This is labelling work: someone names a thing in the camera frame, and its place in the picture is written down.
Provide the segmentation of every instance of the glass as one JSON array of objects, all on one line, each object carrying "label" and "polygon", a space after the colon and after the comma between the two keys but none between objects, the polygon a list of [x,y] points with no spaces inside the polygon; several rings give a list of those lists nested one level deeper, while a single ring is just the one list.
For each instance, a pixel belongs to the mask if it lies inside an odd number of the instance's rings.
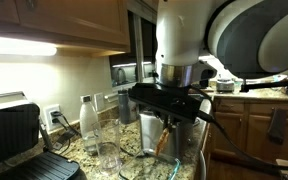
[{"label": "glass", "polygon": [[241,82],[234,81],[234,91],[233,94],[239,94],[241,91]]},{"label": "glass", "polygon": [[167,179],[173,180],[180,168],[181,162],[177,158],[160,154],[158,157],[154,152],[140,152],[131,161],[122,166],[119,178],[122,180],[151,180]]},{"label": "glass", "polygon": [[120,159],[120,134],[118,119],[101,120],[92,125],[100,160],[100,172],[104,175],[117,173]]}]

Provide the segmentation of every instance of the cord plug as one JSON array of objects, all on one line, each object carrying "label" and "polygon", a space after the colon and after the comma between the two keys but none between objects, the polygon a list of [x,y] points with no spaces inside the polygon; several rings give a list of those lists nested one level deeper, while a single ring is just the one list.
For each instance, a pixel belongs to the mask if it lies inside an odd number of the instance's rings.
[{"label": "cord plug", "polygon": [[59,111],[53,111],[53,112],[51,112],[51,116],[54,117],[54,118],[60,117],[60,116],[62,116],[62,115],[63,115],[63,114],[62,114],[61,112],[59,112]]},{"label": "cord plug", "polygon": [[52,123],[60,123],[60,120],[58,118],[52,118]]}]

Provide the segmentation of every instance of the wall outlet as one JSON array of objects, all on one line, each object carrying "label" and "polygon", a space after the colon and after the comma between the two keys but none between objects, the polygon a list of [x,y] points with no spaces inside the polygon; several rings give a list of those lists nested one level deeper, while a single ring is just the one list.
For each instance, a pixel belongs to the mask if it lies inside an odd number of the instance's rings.
[{"label": "wall outlet", "polygon": [[104,95],[103,93],[94,94],[94,106],[96,111],[104,109]]},{"label": "wall outlet", "polygon": [[54,111],[61,112],[59,104],[50,105],[50,106],[47,106],[44,108],[44,120],[46,123],[46,130],[47,131],[52,131],[54,129],[62,127],[59,123],[53,123],[52,122],[51,112],[54,112]]}]

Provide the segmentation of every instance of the cable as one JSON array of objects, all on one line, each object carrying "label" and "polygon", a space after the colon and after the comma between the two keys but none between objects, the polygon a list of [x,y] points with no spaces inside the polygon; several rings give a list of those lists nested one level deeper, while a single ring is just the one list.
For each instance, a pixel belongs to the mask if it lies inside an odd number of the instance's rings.
[{"label": "cable", "polygon": [[77,130],[75,130],[75,129],[70,125],[70,123],[68,123],[66,117],[65,117],[61,112],[59,112],[59,111],[51,112],[51,116],[54,118],[53,120],[57,119],[57,117],[62,117],[62,118],[64,119],[64,121],[66,122],[66,124],[68,125],[68,127],[69,127],[72,131],[74,131],[75,134],[77,134],[77,135],[79,135],[80,137],[82,137],[81,133],[79,133]]},{"label": "cable", "polygon": [[62,152],[60,152],[60,154],[63,154],[65,151],[67,151],[68,148],[70,148],[70,146],[71,146],[71,139],[68,140],[68,145],[67,145],[67,147],[66,147]]},{"label": "cable", "polygon": [[77,135],[79,135],[80,137],[82,137],[81,133],[78,132],[78,131],[76,131],[76,130],[68,123],[66,117],[65,117],[63,114],[62,114],[61,116],[62,116],[62,118],[65,120],[66,124],[71,128],[71,130],[73,130]]},{"label": "cable", "polygon": [[132,153],[126,151],[126,150],[125,150],[124,148],[122,148],[122,147],[120,147],[120,149],[121,149],[121,151],[122,151],[123,153],[125,153],[125,154],[127,154],[127,155],[129,155],[129,156],[132,156],[132,157],[135,156],[134,154],[132,154]]},{"label": "cable", "polygon": [[212,115],[209,115],[203,111],[199,111],[198,117],[201,118],[202,120],[209,122],[209,123],[213,123],[215,125],[216,128],[219,129],[219,131],[223,134],[224,138],[231,144],[231,146],[234,148],[235,152],[243,157],[244,159],[246,159],[249,163],[252,163],[254,165],[257,166],[261,166],[263,168],[269,168],[269,169],[274,169],[274,170],[288,170],[288,166],[281,166],[281,165],[276,165],[276,164],[272,164],[269,162],[265,162],[262,160],[259,160],[253,156],[250,156],[249,154],[245,153],[244,151],[240,150],[230,139],[230,137],[227,135],[225,129],[217,122],[216,118],[213,117]]},{"label": "cable", "polygon": [[63,128],[65,129],[65,130],[67,130],[67,127],[56,117],[56,118],[53,118],[52,119],[52,122],[53,123],[59,123],[59,124],[61,124],[62,126],[63,126]]},{"label": "cable", "polygon": [[216,112],[216,107],[214,105],[214,102],[212,101],[212,98],[211,96],[209,96],[207,93],[205,93],[204,91],[200,90],[199,88],[197,87],[194,87],[192,85],[190,85],[190,88],[194,89],[195,91],[197,91],[198,93],[202,94],[207,100],[210,101],[211,103],[211,107],[212,107],[212,110],[213,110],[213,113]]}]

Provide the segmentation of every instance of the cup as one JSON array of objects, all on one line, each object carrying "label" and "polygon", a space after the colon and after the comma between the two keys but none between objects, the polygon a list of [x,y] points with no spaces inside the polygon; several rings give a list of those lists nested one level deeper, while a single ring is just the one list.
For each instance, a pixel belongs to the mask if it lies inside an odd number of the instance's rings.
[{"label": "cup", "polygon": [[118,119],[101,120],[92,125],[100,160],[100,172],[104,175],[117,173],[120,159],[120,132]]},{"label": "cup", "polygon": [[235,81],[233,94],[239,94],[240,90],[241,90],[241,83],[238,81]]}]

